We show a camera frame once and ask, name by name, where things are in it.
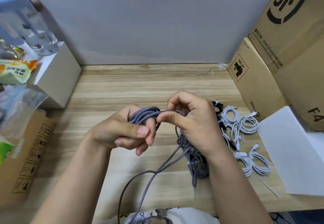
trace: wooden table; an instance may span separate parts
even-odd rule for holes
[[[55,181],[62,174],[82,137],[92,126],[129,103],[166,109],[168,98],[179,89],[238,107],[240,115],[249,110],[228,71],[206,71],[210,64],[84,66],[79,82],[65,110],[52,110],[58,121],[44,160],[40,165],[28,200],[23,207],[7,208],[0,213],[1,223],[29,223]],[[257,152],[270,160],[257,133],[245,135],[241,151]],[[154,145],[142,156],[123,148],[114,149],[95,212],[94,223],[117,213],[122,189],[129,179],[145,170],[156,170],[172,154],[176,145],[174,127],[163,123]],[[128,187],[122,212],[133,212],[151,175],[137,178]],[[254,174],[249,178],[269,212],[324,208],[324,198],[290,195],[273,167],[262,179],[280,196],[277,198]],[[216,215],[209,180],[199,180],[195,191],[185,158],[156,176],[142,209],[191,206]]]

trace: coiled gray cable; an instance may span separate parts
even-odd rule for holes
[[[129,119],[130,123],[134,123],[134,124],[142,124],[145,120],[154,117],[155,119],[157,118],[157,116],[165,111],[161,111],[159,108],[157,107],[147,107],[147,108],[142,108],[139,111],[135,112],[133,114],[133,116]],[[174,110],[175,112],[181,114],[181,111],[179,110]],[[160,126],[160,123],[156,125],[156,129],[158,129]],[[147,193],[147,190],[151,184],[151,182],[153,181],[153,179],[155,178],[155,176],[158,173],[161,173],[162,171],[164,171],[166,168],[170,167],[171,165],[175,164],[176,162],[178,162],[181,158],[183,158],[185,155],[188,158],[188,167],[189,167],[189,171],[192,175],[192,185],[193,187],[197,186],[197,178],[205,178],[209,176],[209,168],[208,168],[208,163],[207,160],[205,159],[205,157],[196,149],[194,148],[189,141],[186,139],[186,137],[184,136],[183,132],[180,131],[180,135],[178,134],[177,131],[177,127],[176,127],[176,134],[177,134],[177,144],[179,145],[176,150],[172,153],[172,155],[160,166],[160,168],[157,171],[153,171],[153,170],[148,170],[142,173],[139,173],[137,175],[135,175],[132,179],[130,179],[128,181],[128,183],[126,184],[126,186],[124,187],[121,195],[120,195],[120,199],[119,199],[119,205],[118,205],[118,213],[117,213],[117,220],[118,220],[118,224],[120,224],[120,207],[122,205],[122,199],[123,199],[123,195],[125,193],[126,188],[128,187],[128,185],[138,176],[146,174],[146,173],[153,173],[153,176],[151,177],[150,181],[148,182],[142,199],[140,201],[140,204],[138,205],[138,208],[135,212],[135,214],[132,217],[132,220],[130,221],[130,223],[133,223],[137,214],[140,211],[140,208],[143,204],[145,195]],[[169,163],[168,165],[166,165],[171,158],[176,154],[176,152],[182,148],[183,153],[174,161],[172,161],[171,163]]]

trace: white t-shirt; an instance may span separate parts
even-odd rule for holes
[[[166,218],[170,219],[173,224],[220,224],[217,218],[195,208],[170,208],[165,210],[166,212],[164,211],[164,214],[166,214]],[[134,213],[129,216],[122,215],[120,218],[120,224],[128,224],[131,221],[133,214]],[[136,216],[135,223],[144,223],[146,218],[157,215],[158,213],[155,210],[140,212]],[[99,224],[117,224],[117,216],[110,220],[101,221]]]

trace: wall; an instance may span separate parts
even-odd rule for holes
[[[79,63],[149,64],[229,62],[269,0],[41,1]]]

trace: person's left hand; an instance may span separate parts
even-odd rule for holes
[[[87,134],[95,141],[108,148],[123,147],[128,150],[136,148],[140,156],[148,146],[153,144],[156,134],[156,121],[149,118],[144,125],[129,123],[131,116],[142,107],[131,104],[116,112],[111,117],[91,128]]]

